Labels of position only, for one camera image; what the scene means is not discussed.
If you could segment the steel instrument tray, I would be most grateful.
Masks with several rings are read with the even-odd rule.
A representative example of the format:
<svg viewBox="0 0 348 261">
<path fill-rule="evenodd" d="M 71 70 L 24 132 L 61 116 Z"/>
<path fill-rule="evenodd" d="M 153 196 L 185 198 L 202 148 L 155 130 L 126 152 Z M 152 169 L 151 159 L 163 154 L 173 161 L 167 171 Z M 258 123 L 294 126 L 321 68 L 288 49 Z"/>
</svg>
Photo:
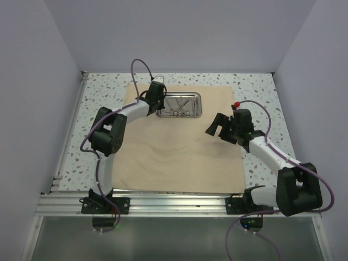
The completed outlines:
<svg viewBox="0 0 348 261">
<path fill-rule="evenodd" d="M 201 95 L 197 92 L 168 92 L 158 117 L 195 119 L 202 115 Z"/>
</svg>

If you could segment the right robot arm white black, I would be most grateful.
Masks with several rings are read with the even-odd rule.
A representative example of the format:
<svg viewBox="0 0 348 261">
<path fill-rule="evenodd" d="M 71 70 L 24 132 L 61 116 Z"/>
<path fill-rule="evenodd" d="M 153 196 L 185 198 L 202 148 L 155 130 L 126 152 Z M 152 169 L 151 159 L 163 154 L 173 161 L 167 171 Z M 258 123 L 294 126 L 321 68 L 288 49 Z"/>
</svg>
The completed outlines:
<svg viewBox="0 0 348 261">
<path fill-rule="evenodd" d="M 216 114 L 206 133 L 213 136 L 218 127 L 221 127 L 221 140 L 241 146 L 277 176 L 275 187 L 255 185 L 245 189 L 242 194 L 231 194 L 226 199 L 227 208 L 234 208 L 237 213 L 243 214 L 277 208 L 285 216 L 292 216 L 322 207 L 315 166 L 288 158 L 281 151 L 274 152 L 272 143 L 265 140 L 265 133 L 254 128 L 248 109 L 236 109 L 231 116 Z"/>
</svg>

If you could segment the beige cloth wrap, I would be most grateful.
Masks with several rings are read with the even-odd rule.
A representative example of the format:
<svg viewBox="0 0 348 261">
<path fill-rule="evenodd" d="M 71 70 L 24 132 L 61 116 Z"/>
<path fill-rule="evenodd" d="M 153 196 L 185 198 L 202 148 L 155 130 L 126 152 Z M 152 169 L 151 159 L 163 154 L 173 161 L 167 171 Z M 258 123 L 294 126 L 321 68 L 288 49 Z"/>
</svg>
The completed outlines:
<svg viewBox="0 0 348 261">
<path fill-rule="evenodd" d="M 168 90 L 198 93 L 201 116 L 163 118 L 152 114 L 129 123 L 113 161 L 113 187 L 163 192 L 243 192 L 241 148 L 206 134 L 217 113 L 231 115 L 232 87 L 170 85 Z"/>
</svg>

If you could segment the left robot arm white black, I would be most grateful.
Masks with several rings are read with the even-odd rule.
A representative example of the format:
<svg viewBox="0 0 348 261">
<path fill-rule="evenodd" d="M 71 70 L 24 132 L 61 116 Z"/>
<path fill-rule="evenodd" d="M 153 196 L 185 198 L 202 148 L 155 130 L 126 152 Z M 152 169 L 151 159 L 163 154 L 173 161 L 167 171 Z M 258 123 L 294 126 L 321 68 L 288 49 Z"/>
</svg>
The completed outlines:
<svg viewBox="0 0 348 261">
<path fill-rule="evenodd" d="M 93 153 L 97 157 L 95 186 L 89 190 L 89 198 L 100 213 L 105 214 L 117 208 L 111 199 L 112 187 L 107 188 L 107 192 L 103 191 L 103 185 L 110 185 L 111 178 L 104 172 L 103 178 L 99 179 L 102 160 L 108 160 L 120 150 L 127 124 L 164 108 L 166 94 L 164 83 L 153 80 L 148 90 L 137 94 L 134 102 L 117 109 L 101 107 L 97 112 L 89 133 L 80 145 L 80 151 Z"/>
</svg>

